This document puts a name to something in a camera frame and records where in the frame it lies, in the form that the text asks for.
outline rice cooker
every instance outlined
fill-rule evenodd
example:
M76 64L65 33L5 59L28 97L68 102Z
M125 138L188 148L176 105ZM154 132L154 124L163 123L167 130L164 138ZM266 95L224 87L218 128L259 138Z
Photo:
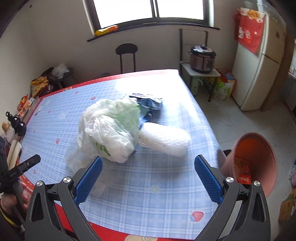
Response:
M191 47L190 67L197 72L208 74L214 68L216 53L205 45Z

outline window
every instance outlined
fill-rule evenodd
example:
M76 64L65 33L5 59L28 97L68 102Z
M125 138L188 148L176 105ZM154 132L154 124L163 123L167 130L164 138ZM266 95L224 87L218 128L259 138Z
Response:
M208 25L208 0L85 0L96 30L144 24Z

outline refrigerator door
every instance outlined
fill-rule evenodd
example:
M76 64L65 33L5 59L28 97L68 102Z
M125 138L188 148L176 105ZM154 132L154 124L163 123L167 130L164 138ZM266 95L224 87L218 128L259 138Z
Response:
M251 88L249 89L241 110L258 110L265 100L279 71L280 64L262 55Z
M262 54L280 64L284 53L286 30L270 16L266 16L265 25L267 34L262 40Z
M232 69L232 74L237 79L237 83L234 86L232 96L239 106L242 105L251 88L261 57L262 55L257 56L238 44Z

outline red bag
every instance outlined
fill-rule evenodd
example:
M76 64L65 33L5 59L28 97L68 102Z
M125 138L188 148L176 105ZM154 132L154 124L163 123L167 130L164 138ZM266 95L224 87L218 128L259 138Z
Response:
M239 8L233 16L235 21L235 39L247 49L256 53L264 28L264 13L248 8Z

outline yellow stripe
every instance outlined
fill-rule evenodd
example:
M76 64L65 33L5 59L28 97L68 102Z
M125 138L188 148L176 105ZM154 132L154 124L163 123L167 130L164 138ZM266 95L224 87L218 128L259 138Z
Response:
M2 213L2 215L3 215L3 217L7 220L7 222L9 222L12 226L14 226L14 227L16 227L16 228L18 228L19 226L18 225L16 225L13 221L11 221L4 213L3 213L3 211L2 211L2 208L0 208L0 210L1 210L1 213Z

